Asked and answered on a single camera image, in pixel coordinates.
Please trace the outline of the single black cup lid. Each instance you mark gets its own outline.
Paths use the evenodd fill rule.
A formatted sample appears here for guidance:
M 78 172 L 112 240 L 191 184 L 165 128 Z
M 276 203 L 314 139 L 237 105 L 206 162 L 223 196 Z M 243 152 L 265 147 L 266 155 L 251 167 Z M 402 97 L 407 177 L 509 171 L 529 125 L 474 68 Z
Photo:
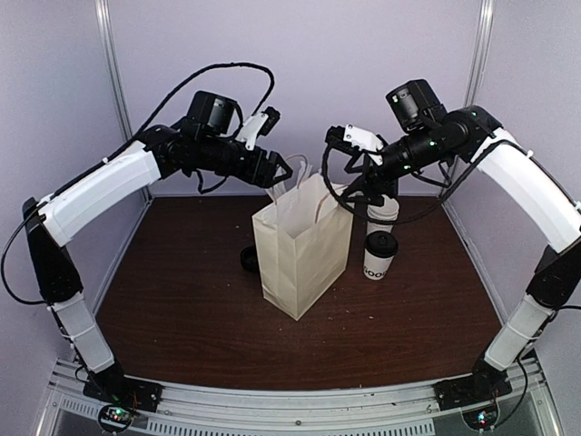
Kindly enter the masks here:
M 365 250 L 375 257 L 387 259 L 397 254 L 399 243 L 391 233 L 375 231 L 366 236 Z

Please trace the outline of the stack of black cup lids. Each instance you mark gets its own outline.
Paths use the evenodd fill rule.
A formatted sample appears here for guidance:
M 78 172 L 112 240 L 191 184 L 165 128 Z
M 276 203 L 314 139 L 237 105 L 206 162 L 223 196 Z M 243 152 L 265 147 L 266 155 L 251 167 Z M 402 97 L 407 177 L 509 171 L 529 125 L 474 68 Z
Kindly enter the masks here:
M 240 254 L 241 267 L 249 273 L 259 273 L 259 263 L 257 250 L 254 245 L 247 246 L 241 250 Z

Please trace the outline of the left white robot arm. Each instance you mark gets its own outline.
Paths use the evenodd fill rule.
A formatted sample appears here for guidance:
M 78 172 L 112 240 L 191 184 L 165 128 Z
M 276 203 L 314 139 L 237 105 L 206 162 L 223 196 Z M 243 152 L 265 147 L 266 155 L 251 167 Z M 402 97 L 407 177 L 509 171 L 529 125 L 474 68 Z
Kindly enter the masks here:
M 113 370 L 116 358 L 84 297 L 69 246 L 119 203 L 176 173 L 211 172 L 259 188 L 288 179 L 292 170 L 281 155 L 258 145 L 279 122 L 280 112 L 271 106 L 259 110 L 231 133 L 238 108 L 231 98 L 199 91 L 181 120 L 145 128 L 118 156 L 28 204 L 25 232 L 42 302 L 86 368 L 97 374 L 96 390 L 111 403 L 125 401 L 131 385 Z

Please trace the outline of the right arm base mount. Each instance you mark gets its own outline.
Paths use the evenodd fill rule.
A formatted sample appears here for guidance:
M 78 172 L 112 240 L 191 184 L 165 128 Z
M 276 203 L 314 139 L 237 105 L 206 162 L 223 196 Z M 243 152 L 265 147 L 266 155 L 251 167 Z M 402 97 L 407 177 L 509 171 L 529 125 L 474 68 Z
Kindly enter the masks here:
M 475 375 L 438 381 L 434 389 L 441 411 L 460 409 L 463 422 L 472 431 L 491 431 L 500 423 L 500 397 L 510 394 L 508 380 L 490 385 Z

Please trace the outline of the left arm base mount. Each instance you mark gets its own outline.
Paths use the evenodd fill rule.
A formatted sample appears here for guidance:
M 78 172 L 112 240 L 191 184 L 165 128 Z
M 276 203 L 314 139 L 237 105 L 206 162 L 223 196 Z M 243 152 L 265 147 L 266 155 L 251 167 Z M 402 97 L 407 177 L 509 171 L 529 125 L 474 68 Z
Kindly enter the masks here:
M 158 409 L 162 385 L 151 381 L 124 379 L 117 393 L 107 393 L 94 382 L 84 384 L 83 395 L 103 402 L 97 412 L 97 423 L 104 431 L 119 433 L 135 424 L 145 424 L 146 413 Z

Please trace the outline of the brown paper bag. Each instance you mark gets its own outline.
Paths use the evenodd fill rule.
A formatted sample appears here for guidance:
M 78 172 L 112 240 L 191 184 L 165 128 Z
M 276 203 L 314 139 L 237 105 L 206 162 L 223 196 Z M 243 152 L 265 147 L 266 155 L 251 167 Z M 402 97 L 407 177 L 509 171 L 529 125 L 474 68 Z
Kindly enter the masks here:
M 344 273 L 353 215 L 302 154 L 297 181 L 252 216 L 263 298 L 299 320 Z

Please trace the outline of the single white paper cup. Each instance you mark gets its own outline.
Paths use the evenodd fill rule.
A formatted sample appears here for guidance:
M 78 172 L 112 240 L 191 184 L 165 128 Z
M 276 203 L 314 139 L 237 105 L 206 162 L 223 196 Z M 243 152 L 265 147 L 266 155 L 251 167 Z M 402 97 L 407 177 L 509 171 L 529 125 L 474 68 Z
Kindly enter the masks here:
M 364 276 L 372 281 L 382 280 L 391 266 L 394 257 L 394 254 L 387 257 L 380 257 L 369 251 L 365 251 L 363 259 Z

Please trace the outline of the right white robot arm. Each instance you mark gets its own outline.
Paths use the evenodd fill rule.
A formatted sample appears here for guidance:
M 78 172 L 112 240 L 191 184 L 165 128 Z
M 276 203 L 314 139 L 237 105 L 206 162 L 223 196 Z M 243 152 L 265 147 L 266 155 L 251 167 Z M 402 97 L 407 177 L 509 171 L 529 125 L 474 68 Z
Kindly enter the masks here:
M 549 319 L 566 305 L 580 282 L 580 205 L 490 112 L 478 105 L 447 110 L 424 79 L 406 82 L 385 96 L 403 136 L 388 143 L 379 134 L 348 124 L 335 148 L 350 156 L 355 180 L 338 201 L 381 206 L 402 177 L 420 177 L 432 164 L 463 161 L 464 172 L 446 184 L 453 193 L 473 172 L 487 176 L 536 226 L 546 241 L 541 260 L 508 320 L 483 351 L 466 380 L 471 400 L 483 401 Z

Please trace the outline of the stack of white paper cups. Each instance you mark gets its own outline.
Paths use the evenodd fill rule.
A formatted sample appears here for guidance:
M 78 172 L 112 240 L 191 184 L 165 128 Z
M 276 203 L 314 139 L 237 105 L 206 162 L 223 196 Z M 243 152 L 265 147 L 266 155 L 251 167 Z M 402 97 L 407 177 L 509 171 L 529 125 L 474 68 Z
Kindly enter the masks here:
M 367 223 L 366 234 L 374 233 L 376 231 L 385 231 L 390 233 L 393 225 L 392 221 L 396 221 L 399 215 L 399 203 L 397 200 L 383 196 L 383 204 L 381 206 L 368 205 L 367 216 L 370 221 Z

